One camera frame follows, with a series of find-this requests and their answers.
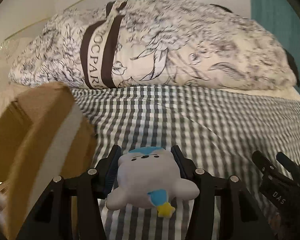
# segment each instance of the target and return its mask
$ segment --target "brown cardboard box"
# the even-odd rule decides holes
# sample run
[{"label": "brown cardboard box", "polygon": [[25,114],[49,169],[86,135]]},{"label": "brown cardboard box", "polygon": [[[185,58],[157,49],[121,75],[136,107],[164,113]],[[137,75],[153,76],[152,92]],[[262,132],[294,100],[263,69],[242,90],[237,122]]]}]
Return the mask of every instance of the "brown cardboard box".
[{"label": "brown cardboard box", "polygon": [[9,181],[6,229],[16,238],[27,214],[54,176],[87,170],[94,155],[93,127],[65,85],[50,83],[17,97],[0,118],[0,181]]}]

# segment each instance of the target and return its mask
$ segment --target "gold trim line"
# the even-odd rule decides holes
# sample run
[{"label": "gold trim line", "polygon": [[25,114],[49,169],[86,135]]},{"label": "gold trim line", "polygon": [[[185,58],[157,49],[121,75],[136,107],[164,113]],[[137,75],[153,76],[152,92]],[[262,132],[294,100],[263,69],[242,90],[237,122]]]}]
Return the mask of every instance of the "gold trim line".
[{"label": "gold trim line", "polygon": [[[79,2],[82,2],[82,1],[84,1],[84,0],[79,0],[79,1],[75,2],[74,4],[68,6],[66,9],[69,9],[69,8],[71,8],[72,6],[78,4]],[[37,23],[39,23],[39,22],[43,22],[43,21],[49,20],[50,18],[51,18],[51,17],[48,17],[48,18],[42,19],[42,20],[40,20],[40,21],[37,21],[37,22],[35,22],[35,23],[32,23],[32,24],[30,24],[30,25],[28,25],[28,26],[22,28],[21,30],[18,30],[17,32],[11,34],[8,38],[5,38],[3,41],[6,41],[6,40],[12,38],[14,35],[17,35],[18,33],[24,31],[26,28],[31,27],[32,25],[35,25],[35,24],[37,24]]]}]

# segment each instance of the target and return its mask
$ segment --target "gingham fabric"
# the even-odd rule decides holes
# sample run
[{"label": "gingham fabric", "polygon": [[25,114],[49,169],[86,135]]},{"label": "gingham fabric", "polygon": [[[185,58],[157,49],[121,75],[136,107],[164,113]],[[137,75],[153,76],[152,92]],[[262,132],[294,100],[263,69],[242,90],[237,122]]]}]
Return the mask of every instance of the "gingham fabric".
[{"label": "gingham fabric", "polygon": [[[261,172],[251,160],[263,152],[278,170],[278,151],[300,164],[300,102],[250,96],[199,87],[139,86],[72,93],[95,125],[98,146],[94,165],[114,144],[123,153],[136,147],[179,145],[187,158],[210,174],[237,175],[269,216],[272,205],[259,192]],[[109,211],[100,201],[107,239],[184,239],[193,202],[173,200],[173,217],[157,218],[156,210],[131,205]],[[215,211],[214,236],[219,215]]]}]

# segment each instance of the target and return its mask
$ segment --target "toy body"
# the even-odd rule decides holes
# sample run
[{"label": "toy body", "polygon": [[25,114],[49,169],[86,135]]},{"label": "toy body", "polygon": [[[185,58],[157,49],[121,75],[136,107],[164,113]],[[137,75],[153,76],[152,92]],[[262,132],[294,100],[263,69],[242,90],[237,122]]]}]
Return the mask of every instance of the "toy body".
[{"label": "toy body", "polygon": [[107,198],[106,206],[118,210],[127,203],[139,208],[157,207],[158,215],[171,217],[174,197],[192,200],[199,189],[192,181],[182,179],[170,151],[160,147],[143,147],[119,158],[118,185]]}]

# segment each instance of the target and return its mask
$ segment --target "silver screw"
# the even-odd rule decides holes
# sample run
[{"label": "silver screw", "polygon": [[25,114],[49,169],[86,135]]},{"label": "silver screw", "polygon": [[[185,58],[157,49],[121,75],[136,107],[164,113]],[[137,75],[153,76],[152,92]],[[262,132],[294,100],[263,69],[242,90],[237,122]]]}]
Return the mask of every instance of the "silver screw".
[{"label": "silver screw", "polygon": [[231,176],[230,179],[233,182],[238,182],[239,181],[239,178],[237,176]]},{"label": "silver screw", "polygon": [[204,174],[204,169],[198,168],[198,169],[195,170],[195,173],[199,174],[199,175],[202,175],[202,174]]},{"label": "silver screw", "polygon": [[62,179],[61,176],[56,176],[56,177],[53,178],[53,181],[54,182],[59,182],[61,179]]},{"label": "silver screw", "polygon": [[88,174],[89,175],[94,175],[94,174],[96,174],[97,173],[97,170],[96,169],[90,169],[90,170],[88,170]]}]

